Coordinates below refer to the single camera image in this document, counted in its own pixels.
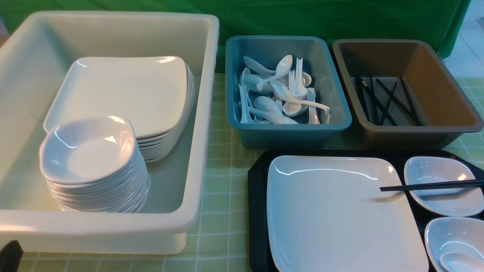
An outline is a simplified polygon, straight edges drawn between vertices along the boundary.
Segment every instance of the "spoon handle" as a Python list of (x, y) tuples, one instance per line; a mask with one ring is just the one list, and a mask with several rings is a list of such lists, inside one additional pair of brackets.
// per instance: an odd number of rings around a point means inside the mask
[(287, 118), (287, 117), (284, 117), (284, 116), (277, 116), (277, 115), (274, 115), (274, 114), (270, 114), (270, 113), (267, 113), (267, 112), (260, 111), (258, 109), (252, 108), (252, 107), (249, 108), (249, 112), (254, 114), (254, 115), (257, 115), (259, 117), (262, 117), (266, 120), (269, 120), (270, 122), (272, 122), (274, 124), (297, 124), (297, 122), (294, 121), (291, 118)]
[(287, 98), (286, 102), (317, 107), (317, 108), (324, 110), (324, 112), (327, 115), (329, 115), (331, 113), (330, 107), (323, 105), (323, 104), (320, 104), (320, 103), (316, 103), (316, 102), (311, 102), (311, 101), (306, 101), (306, 100), (296, 100), (296, 99), (290, 98), (290, 97)]

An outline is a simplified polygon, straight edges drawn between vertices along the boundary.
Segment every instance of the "blue bin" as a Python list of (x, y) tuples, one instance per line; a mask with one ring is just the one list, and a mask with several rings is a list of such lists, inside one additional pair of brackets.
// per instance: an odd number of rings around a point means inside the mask
[[(316, 102), (331, 107), (329, 124), (242, 124), (238, 103), (239, 77), (245, 68), (242, 57), (247, 56), (269, 69), (275, 69), (285, 55), (303, 58), (303, 70), (313, 77), (311, 87), (316, 91)], [(246, 148), (321, 148), (336, 131), (351, 125), (351, 114), (338, 73), (326, 43), (316, 37), (302, 36), (234, 36), (227, 40), (226, 50), (226, 117), (231, 127), (238, 130)], [(318, 110), (319, 119), (326, 115)], [(308, 114), (297, 121), (307, 122)]]

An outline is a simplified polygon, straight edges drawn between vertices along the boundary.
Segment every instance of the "stack of plates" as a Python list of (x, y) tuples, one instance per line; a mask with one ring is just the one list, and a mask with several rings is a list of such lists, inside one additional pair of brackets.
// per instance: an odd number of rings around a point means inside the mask
[(147, 162), (168, 155), (182, 134), (194, 99), (193, 75), (179, 57), (77, 60), (44, 121), (60, 124), (98, 116), (123, 116), (133, 125)]
[(131, 124), (116, 116), (55, 127), (40, 146), (40, 170), (70, 212), (138, 212), (151, 184)]
[(175, 147), (175, 144), (178, 142), (178, 139), (182, 135), (182, 132), (188, 122), (188, 118), (190, 117), (190, 113), (193, 106), (194, 100), (194, 81), (193, 81), (193, 74), (186, 65), (186, 75), (187, 75), (187, 91), (186, 91), (186, 100), (185, 106), (183, 108), (183, 113), (181, 115), (181, 120), (178, 124), (169, 132), (165, 132), (160, 135), (155, 135), (151, 137), (138, 137), (138, 145), (139, 150), (141, 150), (141, 154), (145, 158), (145, 161), (148, 162), (155, 162), (170, 153), (170, 151)]

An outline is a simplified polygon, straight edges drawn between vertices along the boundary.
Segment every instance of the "green cloth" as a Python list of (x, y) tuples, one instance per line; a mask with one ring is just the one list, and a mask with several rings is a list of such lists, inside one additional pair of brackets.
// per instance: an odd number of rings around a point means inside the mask
[(417, 39), (448, 57), (470, 0), (0, 0), (12, 32), (42, 10), (164, 11), (212, 14), (220, 20), (217, 56), (235, 35)]

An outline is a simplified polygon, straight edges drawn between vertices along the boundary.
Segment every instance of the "gray tray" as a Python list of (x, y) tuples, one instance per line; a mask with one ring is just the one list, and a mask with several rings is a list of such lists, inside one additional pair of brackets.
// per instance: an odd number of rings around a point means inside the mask
[[(463, 133), (479, 132), (483, 120), (467, 96), (429, 45), (415, 40), (344, 39), (333, 44), (337, 66), (344, 87), (358, 119), (363, 146), (374, 149), (441, 149)], [(370, 122), (358, 99), (354, 78), (361, 76), (369, 84), (373, 76), (375, 96), (386, 105), (390, 99), (376, 79), (392, 89), (398, 81), (396, 97), (407, 108), (409, 104), (399, 77), (408, 89), (423, 126), (416, 126), (392, 102), (389, 114), (397, 126)], [(365, 97), (368, 113), (372, 98)]]

